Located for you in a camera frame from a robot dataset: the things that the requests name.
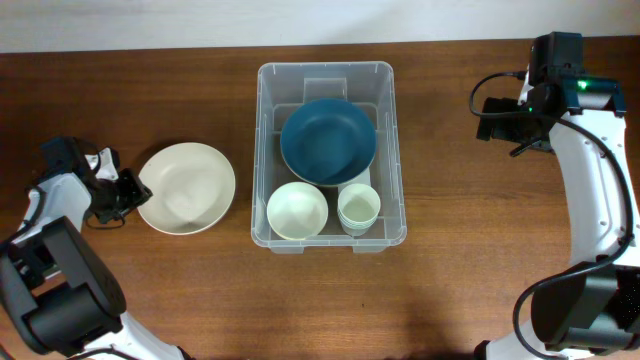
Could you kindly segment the beige plate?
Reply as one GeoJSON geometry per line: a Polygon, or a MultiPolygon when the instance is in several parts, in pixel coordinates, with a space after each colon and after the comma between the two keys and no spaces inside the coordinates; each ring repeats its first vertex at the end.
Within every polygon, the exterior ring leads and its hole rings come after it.
{"type": "Polygon", "coordinates": [[[151,198],[138,208],[153,229],[192,235],[218,223],[231,208],[236,176],[229,159],[206,144],[166,147],[142,166],[139,178],[151,198]]]}
{"type": "Polygon", "coordinates": [[[322,187],[344,185],[363,175],[374,163],[376,156],[329,156],[328,158],[285,156],[287,168],[302,181],[322,187]]]}

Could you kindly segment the white bowl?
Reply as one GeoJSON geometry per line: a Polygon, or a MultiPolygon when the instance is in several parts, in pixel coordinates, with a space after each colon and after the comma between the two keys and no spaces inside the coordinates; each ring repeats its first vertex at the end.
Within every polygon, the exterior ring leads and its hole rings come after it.
{"type": "Polygon", "coordinates": [[[322,192],[305,182],[290,182],[277,188],[267,203],[271,229],[286,240],[305,240],[319,235],[329,215],[322,192]]]}

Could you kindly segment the dark blue plate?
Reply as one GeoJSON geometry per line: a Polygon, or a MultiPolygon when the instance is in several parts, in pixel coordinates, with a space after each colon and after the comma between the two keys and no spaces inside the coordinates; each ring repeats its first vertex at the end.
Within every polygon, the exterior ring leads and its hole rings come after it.
{"type": "Polygon", "coordinates": [[[375,156],[377,148],[376,129],[367,114],[342,99],[302,105],[287,118],[280,136],[285,156],[364,158],[375,156]]]}

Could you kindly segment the white cup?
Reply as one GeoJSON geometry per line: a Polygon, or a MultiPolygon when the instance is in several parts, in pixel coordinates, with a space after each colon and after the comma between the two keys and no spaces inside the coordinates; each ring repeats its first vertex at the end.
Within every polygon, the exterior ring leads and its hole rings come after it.
{"type": "Polygon", "coordinates": [[[365,184],[351,184],[339,192],[338,214],[354,225],[374,222],[381,210],[377,191],[365,184]]]}

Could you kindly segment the grey cup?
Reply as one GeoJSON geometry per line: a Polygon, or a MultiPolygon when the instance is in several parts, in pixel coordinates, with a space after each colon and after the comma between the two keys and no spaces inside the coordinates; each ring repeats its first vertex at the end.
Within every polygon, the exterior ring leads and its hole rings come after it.
{"type": "Polygon", "coordinates": [[[349,236],[358,237],[358,236],[362,236],[365,233],[367,233],[369,231],[369,228],[353,229],[353,228],[349,228],[349,227],[344,227],[343,230],[349,236]]]}

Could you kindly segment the mint green cup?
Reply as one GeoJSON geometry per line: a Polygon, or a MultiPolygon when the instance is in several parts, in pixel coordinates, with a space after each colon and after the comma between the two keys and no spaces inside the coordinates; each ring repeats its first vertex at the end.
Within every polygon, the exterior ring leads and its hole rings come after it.
{"type": "Polygon", "coordinates": [[[372,219],[370,219],[369,221],[365,221],[365,222],[355,222],[355,221],[351,221],[349,219],[346,218],[341,218],[340,219],[340,223],[341,226],[343,228],[343,230],[349,234],[353,233],[355,234],[356,232],[366,232],[375,222],[377,221],[377,218],[374,217],[372,219]]]}

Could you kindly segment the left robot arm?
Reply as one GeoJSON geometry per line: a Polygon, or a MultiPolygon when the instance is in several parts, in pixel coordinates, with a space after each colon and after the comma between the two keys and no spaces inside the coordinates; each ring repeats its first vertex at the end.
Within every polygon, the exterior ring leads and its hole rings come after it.
{"type": "Polygon", "coordinates": [[[1,243],[1,305],[35,353],[68,359],[188,358],[127,311],[121,286],[82,237],[95,217],[120,228],[152,197],[118,153],[75,137],[43,144],[43,173],[28,187],[18,230],[1,243]]]}

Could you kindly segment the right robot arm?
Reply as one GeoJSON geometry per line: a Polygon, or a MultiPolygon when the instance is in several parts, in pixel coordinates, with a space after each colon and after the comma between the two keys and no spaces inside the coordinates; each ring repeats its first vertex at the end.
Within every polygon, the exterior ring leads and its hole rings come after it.
{"type": "Polygon", "coordinates": [[[480,343],[478,359],[586,359],[639,346],[639,211],[625,153],[626,104],[616,80],[589,75],[578,33],[536,38],[515,98],[488,98],[477,136],[554,154],[571,227],[568,268],[518,298],[530,317],[480,343]]]}

